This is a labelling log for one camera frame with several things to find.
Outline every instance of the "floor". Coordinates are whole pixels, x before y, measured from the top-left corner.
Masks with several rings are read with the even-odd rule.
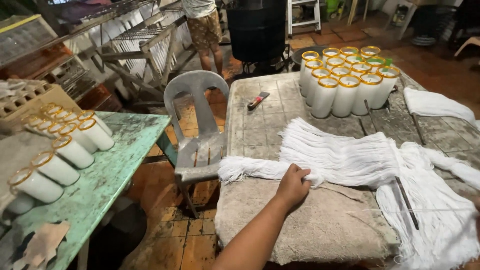
[[[387,20],[383,13],[367,17],[366,22],[357,21],[346,26],[346,20],[322,24],[322,34],[297,33],[290,41],[293,50],[306,46],[326,45],[330,47],[378,46],[381,56],[392,58],[393,64],[422,84],[429,91],[438,92],[469,106],[480,117],[480,73],[471,68],[479,57],[452,59],[454,52],[442,46],[419,48],[410,44],[408,38],[395,40],[396,29],[382,30]],[[308,28],[297,28],[308,31]],[[230,47],[222,47],[225,63],[223,73],[231,84],[233,76],[241,72],[240,62],[231,56]],[[219,90],[206,93],[219,129],[223,131],[227,104]],[[181,109],[180,126],[185,136],[198,135],[196,112],[187,104]],[[177,143],[171,127],[167,135],[173,144]],[[149,156],[161,155],[155,146]],[[207,270],[215,260],[216,235],[214,218],[220,185],[210,181],[191,187],[193,202],[201,211],[201,218],[192,219],[185,210],[183,197],[173,180],[173,168],[168,162],[141,165],[133,176],[134,185],[128,196],[140,201],[147,214],[147,232],[138,247],[129,254],[121,269],[163,269],[163,270]],[[362,262],[370,269],[381,269],[379,262]],[[280,268],[269,264],[266,269],[297,269],[300,266],[287,265]],[[302,269],[324,269],[315,264]],[[480,269],[480,263],[470,263],[465,269]]]

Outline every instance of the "aluminum ladder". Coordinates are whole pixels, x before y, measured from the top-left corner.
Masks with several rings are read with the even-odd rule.
[[[315,7],[313,8],[313,12],[315,15],[315,19],[312,21],[307,21],[307,22],[301,22],[301,23],[292,23],[292,6],[294,5],[300,5],[303,3],[309,3],[309,2],[316,2]],[[292,28],[294,26],[300,26],[300,25],[315,25],[315,30],[320,31],[320,7],[324,6],[325,3],[320,3],[320,0],[298,0],[298,1],[292,1],[288,0],[288,37],[292,37]]]

